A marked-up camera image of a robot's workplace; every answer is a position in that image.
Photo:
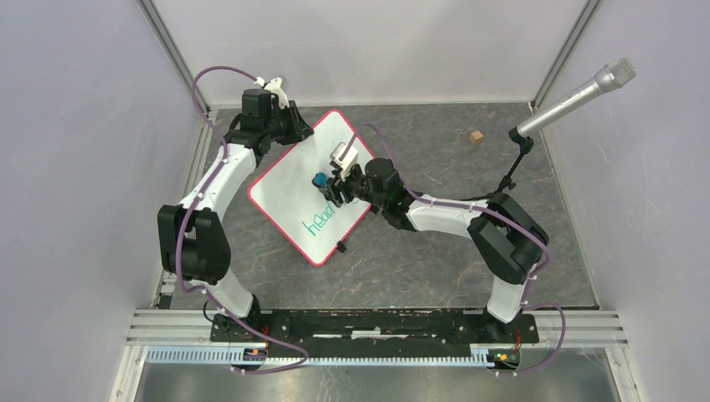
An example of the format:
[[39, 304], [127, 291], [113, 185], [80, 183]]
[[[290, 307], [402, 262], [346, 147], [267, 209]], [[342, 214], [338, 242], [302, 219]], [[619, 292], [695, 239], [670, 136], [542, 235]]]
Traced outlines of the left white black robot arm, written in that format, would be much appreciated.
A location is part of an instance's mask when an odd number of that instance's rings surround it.
[[297, 144], [313, 133], [283, 90], [273, 85], [246, 90], [241, 112], [220, 136], [221, 148], [197, 187], [157, 213], [163, 269], [176, 275], [182, 291], [203, 293], [231, 318], [231, 330], [243, 341], [262, 333], [263, 319], [257, 298], [230, 270], [224, 214], [273, 144]]

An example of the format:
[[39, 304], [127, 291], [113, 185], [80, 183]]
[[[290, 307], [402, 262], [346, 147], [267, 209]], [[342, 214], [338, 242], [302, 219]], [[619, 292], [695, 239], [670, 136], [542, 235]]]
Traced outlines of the blue whiteboard eraser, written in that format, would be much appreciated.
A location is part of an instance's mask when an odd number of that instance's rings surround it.
[[318, 189], [327, 187], [328, 177], [325, 173], [317, 173], [311, 180], [311, 183]]

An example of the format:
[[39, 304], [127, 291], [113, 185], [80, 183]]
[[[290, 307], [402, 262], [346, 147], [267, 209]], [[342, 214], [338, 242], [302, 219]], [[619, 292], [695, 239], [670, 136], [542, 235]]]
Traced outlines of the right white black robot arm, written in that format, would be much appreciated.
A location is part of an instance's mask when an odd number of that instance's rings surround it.
[[336, 207], [370, 204], [395, 229], [441, 232], [471, 240], [494, 275], [483, 322], [485, 334], [504, 342], [517, 331], [527, 283], [549, 257], [544, 229], [510, 195], [436, 198], [408, 188], [391, 160], [374, 158], [349, 171], [318, 173], [312, 184]]

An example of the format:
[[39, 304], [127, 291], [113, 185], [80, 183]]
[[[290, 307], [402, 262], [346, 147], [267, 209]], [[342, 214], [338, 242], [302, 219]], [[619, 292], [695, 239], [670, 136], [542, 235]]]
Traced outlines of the pink framed whiteboard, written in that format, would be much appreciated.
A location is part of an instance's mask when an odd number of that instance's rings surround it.
[[355, 128], [340, 110], [326, 113], [313, 126], [314, 135], [289, 148], [250, 185], [252, 204], [315, 266], [323, 265], [370, 204], [354, 200], [334, 206], [313, 185], [323, 173], [330, 177], [330, 155], [346, 144]]

